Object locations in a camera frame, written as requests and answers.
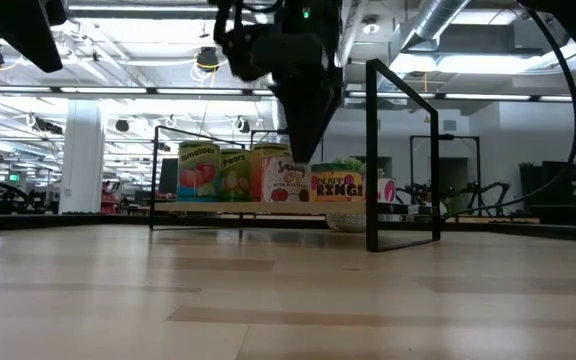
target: wooden floor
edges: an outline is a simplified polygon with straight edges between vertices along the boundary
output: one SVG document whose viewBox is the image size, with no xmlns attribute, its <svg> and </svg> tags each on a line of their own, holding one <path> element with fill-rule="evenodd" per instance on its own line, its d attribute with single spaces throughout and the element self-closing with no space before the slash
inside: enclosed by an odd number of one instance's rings
<svg viewBox="0 0 576 360">
<path fill-rule="evenodd" d="M 576 242 L 363 246 L 325 231 L 0 232 L 0 360 L 576 359 Z"/>
</svg>

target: ceiling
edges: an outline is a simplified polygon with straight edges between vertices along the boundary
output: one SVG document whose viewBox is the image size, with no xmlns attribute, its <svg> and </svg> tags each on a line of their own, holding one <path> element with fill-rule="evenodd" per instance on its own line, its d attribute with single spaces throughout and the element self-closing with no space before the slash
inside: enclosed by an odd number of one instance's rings
<svg viewBox="0 0 576 360">
<path fill-rule="evenodd" d="M 378 58 L 391 64 L 393 33 L 417 15 L 418 0 L 346 0 L 344 14 L 348 14 L 344 35 L 359 22 L 356 36 L 350 42 L 349 63 L 345 67 L 345 80 L 349 89 L 363 90 L 365 62 Z M 44 86 L 116 86 L 116 87 L 215 87 L 215 88 L 264 88 L 267 78 L 254 83 L 243 83 L 230 73 L 226 59 L 214 76 L 197 80 L 195 56 L 202 47 L 214 46 L 212 20 L 214 12 L 204 2 L 161 0 L 73 0 L 69 3 L 70 21 L 53 28 L 64 69 L 46 74 L 20 57 L 19 53 L 1 42 L 5 71 L 0 71 L 0 85 Z M 353 18 L 362 4 L 363 16 Z M 193 11 L 162 11 L 166 6 L 193 7 Z M 362 31 L 363 20 L 374 17 L 379 31 L 367 34 Z M 268 21 L 255 17 L 248 21 Z M 417 91 L 457 93 L 507 93 L 507 94 L 562 94 L 565 83 L 552 61 L 552 54 L 543 46 L 539 33 L 524 28 L 527 24 L 522 10 L 512 0 L 473 0 L 442 35 L 445 49 L 435 54 L 435 60 L 466 51 L 469 39 L 464 38 L 463 28 L 478 26 L 487 29 L 490 36 L 501 30 L 522 34 L 516 46 L 529 46 L 539 60 L 541 68 L 531 74 L 469 74 L 431 71 L 428 73 L 400 73 Z M 562 46 L 573 46 L 561 37 Z M 482 48 L 487 46 L 485 39 Z M 576 53 L 571 54 L 576 67 Z M 108 121 L 106 165 L 116 160 L 134 162 L 149 173 L 143 159 L 153 149 L 149 143 L 154 126 L 173 124 L 182 130 L 226 138 L 249 141 L 248 134 L 241 134 L 233 127 L 238 117 L 249 122 L 251 129 L 273 130 L 280 119 L 273 100 L 254 101 L 205 101 L 205 100 L 156 100 L 156 99 L 102 99 L 100 100 Z M 0 142 L 0 168 L 28 168 L 28 164 L 59 169 L 63 157 L 62 137 L 44 134 L 28 126 L 28 114 L 48 120 L 66 130 L 68 99 L 52 97 L 11 97 L 0 94 L 0 137 L 17 138 Z M 464 110 L 469 102 L 437 102 L 440 108 Z M 414 110 L 410 103 L 399 103 L 394 109 Z M 121 133 L 115 129 L 117 120 L 127 120 L 131 130 Z M 168 134 L 167 141 L 174 145 L 183 136 Z M 106 166 L 106 176 L 117 176 L 121 171 Z"/>
</svg>

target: food can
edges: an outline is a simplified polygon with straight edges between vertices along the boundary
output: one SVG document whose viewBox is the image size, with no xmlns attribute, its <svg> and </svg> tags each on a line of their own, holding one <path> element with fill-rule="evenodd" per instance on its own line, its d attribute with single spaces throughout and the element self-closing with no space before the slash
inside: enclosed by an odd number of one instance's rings
<svg viewBox="0 0 576 360">
<path fill-rule="evenodd" d="M 263 202 L 308 201 L 308 165 L 295 164 L 292 156 L 263 159 L 261 197 Z"/>
<path fill-rule="evenodd" d="M 314 202 L 354 202 L 364 200 L 364 178 L 345 164 L 312 166 L 310 200 Z"/>
<path fill-rule="evenodd" d="M 253 201 L 262 200 L 263 159 L 270 156 L 291 156 L 290 145 L 259 143 L 252 146 L 250 154 L 250 188 Z"/>
<path fill-rule="evenodd" d="M 250 201 L 250 151 L 221 150 L 219 200 Z"/>
<path fill-rule="evenodd" d="M 177 200 L 210 202 L 217 200 L 219 146 L 205 141 L 179 145 Z"/>
</svg>

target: can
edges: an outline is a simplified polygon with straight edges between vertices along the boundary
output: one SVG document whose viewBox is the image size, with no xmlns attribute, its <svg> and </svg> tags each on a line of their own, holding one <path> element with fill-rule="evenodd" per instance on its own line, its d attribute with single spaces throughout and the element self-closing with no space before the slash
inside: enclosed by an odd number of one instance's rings
<svg viewBox="0 0 576 360">
<path fill-rule="evenodd" d="M 207 141 L 181 143 L 177 171 L 177 200 L 216 201 L 218 170 L 219 146 Z"/>
<path fill-rule="evenodd" d="M 270 156 L 292 156 L 290 145 L 258 143 L 250 154 L 250 188 L 253 201 L 262 200 L 263 159 Z"/>
<path fill-rule="evenodd" d="M 250 151 L 221 150 L 219 159 L 219 200 L 250 201 Z"/>
<path fill-rule="evenodd" d="M 262 168 L 263 202 L 309 201 L 308 165 L 295 164 L 291 155 L 267 156 Z"/>
<path fill-rule="evenodd" d="M 364 201 L 364 177 L 345 164 L 312 166 L 310 200 L 314 202 Z"/>
</svg>

